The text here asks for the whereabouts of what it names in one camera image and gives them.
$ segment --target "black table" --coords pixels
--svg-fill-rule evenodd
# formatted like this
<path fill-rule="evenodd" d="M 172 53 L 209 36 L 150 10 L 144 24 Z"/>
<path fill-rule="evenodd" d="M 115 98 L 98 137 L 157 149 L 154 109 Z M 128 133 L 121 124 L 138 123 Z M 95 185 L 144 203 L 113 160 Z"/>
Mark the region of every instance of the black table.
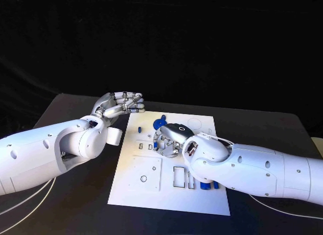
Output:
<path fill-rule="evenodd" d="M 88 115 L 97 99 L 69 94 L 58 95 L 35 128 Z M 293 114 L 144 103 L 149 111 L 214 116 L 218 136 L 235 143 L 320 158 L 300 120 Z M 124 132 L 128 117 L 121 116 L 114 124 Z M 323 234 L 322 220 L 286 215 L 263 206 L 250 195 L 229 189 L 226 196 L 231 216 L 108 205 L 120 152 L 121 145 L 107 145 L 94 160 L 58 177 L 43 204 L 6 235 Z M 0 211 L 17 204 L 39 188 L 0 196 Z M 33 210 L 48 188 L 30 201 L 0 216 L 0 232 Z M 323 206 L 293 199 L 258 199 L 286 212 L 323 217 Z"/>

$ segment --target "blue object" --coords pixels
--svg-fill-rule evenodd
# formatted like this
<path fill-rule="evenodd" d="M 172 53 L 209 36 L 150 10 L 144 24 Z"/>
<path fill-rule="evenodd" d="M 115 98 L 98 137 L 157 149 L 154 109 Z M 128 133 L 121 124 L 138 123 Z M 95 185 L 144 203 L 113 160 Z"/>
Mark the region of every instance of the blue object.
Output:
<path fill-rule="evenodd" d="M 153 122 L 153 128 L 154 130 L 159 130 L 159 128 L 162 126 L 164 126 L 167 124 L 166 122 L 166 115 L 162 115 L 162 118 L 160 119 L 156 119 L 156 121 Z"/>
<path fill-rule="evenodd" d="M 219 189 L 219 184 L 215 181 L 214 181 L 214 187 L 215 187 L 215 189 Z"/>
<path fill-rule="evenodd" d="M 211 189 L 211 183 L 202 183 L 201 182 L 201 189 L 203 189 L 203 190 L 209 190 Z"/>

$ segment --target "white board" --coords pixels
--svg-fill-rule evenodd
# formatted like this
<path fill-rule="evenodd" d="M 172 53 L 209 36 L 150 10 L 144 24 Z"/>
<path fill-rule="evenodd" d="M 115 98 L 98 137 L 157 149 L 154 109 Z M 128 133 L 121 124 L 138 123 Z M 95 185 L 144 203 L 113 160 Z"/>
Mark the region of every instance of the white board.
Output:
<path fill-rule="evenodd" d="M 195 179 L 195 189 L 190 189 L 188 182 L 189 171 L 182 154 L 176 158 L 166 158 L 149 149 L 149 145 L 153 144 L 153 135 L 156 132 L 153 122 L 162 118 L 162 115 L 166 115 L 167 123 L 186 125 L 195 134 L 202 131 L 211 135 L 216 135 L 214 117 L 160 112 L 131 114 L 108 204 L 229 215 L 225 187 L 219 185 L 219 189 L 215 189 L 212 183 L 212 189 L 202 190 L 201 182 Z M 173 167 L 185 168 L 185 178 L 182 179 L 185 180 L 185 188 L 173 186 Z M 151 175 L 146 176 L 147 178 L 143 178 L 143 181 L 146 181 L 141 182 L 140 177 L 144 174 Z"/>

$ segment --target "robotic hand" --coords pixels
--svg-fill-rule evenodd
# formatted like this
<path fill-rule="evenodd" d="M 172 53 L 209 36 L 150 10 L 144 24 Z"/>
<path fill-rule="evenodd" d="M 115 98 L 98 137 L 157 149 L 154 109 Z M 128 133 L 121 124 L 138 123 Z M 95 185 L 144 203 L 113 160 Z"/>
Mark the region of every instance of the robotic hand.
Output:
<path fill-rule="evenodd" d="M 141 93 L 107 93 L 91 115 L 1 139 L 0 195 L 62 175 L 101 154 L 105 143 L 118 145 L 123 131 L 110 126 L 118 115 L 146 111 L 141 102 Z"/>
<path fill-rule="evenodd" d="M 164 149 L 157 148 L 159 137 Z M 167 124 L 154 134 L 154 151 L 169 158 L 182 152 L 193 177 L 203 183 L 255 196 L 294 198 L 323 205 L 323 160 L 271 149 L 228 143 L 205 133 L 193 134 L 180 124 Z"/>

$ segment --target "blue disc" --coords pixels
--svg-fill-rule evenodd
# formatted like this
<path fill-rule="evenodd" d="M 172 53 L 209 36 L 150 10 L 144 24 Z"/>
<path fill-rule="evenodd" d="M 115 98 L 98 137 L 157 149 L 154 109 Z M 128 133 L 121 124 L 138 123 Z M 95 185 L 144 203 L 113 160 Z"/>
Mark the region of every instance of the blue disc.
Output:
<path fill-rule="evenodd" d="M 164 126 L 167 124 L 166 122 L 166 116 L 162 115 L 160 119 L 156 119 L 156 121 L 153 122 L 153 128 L 154 130 L 159 130 L 162 126 Z"/>

